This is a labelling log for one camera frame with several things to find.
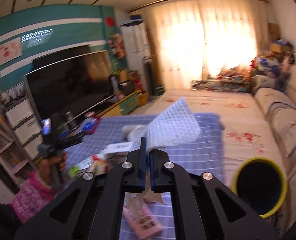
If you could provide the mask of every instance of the camera screen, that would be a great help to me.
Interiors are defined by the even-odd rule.
[[[51,133],[51,119],[47,118],[41,121],[42,134],[48,135]]]

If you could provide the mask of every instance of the sheer curtain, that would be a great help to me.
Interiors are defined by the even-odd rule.
[[[142,10],[167,89],[246,66],[269,45],[267,5],[258,0],[171,0]]]

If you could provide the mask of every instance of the red paper fan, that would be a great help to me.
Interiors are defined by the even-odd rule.
[[[111,17],[107,17],[106,24],[108,27],[112,28],[113,26],[115,26],[115,21]]]

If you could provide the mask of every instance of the television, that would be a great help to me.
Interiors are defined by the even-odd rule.
[[[68,59],[71,57],[88,54],[90,53],[90,48],[88,45],[73,47],[69,49],[63,49],[60,51],[56,51],[50,54],[47,54],[42,57],[38,57],[32,60],[32,70],[39,69],[44,66],[48,66],[52,63]]]
[[[34,70],[24,76],[32,108],[41,122],[54,113],[74,117],[113,97],[107,50],[88,53]]]

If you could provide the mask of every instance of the black metal bracket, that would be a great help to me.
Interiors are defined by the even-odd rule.
[[[277,240],[277,232],[211,173],[190,174],[149,153],[151,188],[170,192],[177,240]],[[116,240],[125,192],[145,188],[145,139],[108,174],[77,179],[16,233],[15,240]]]

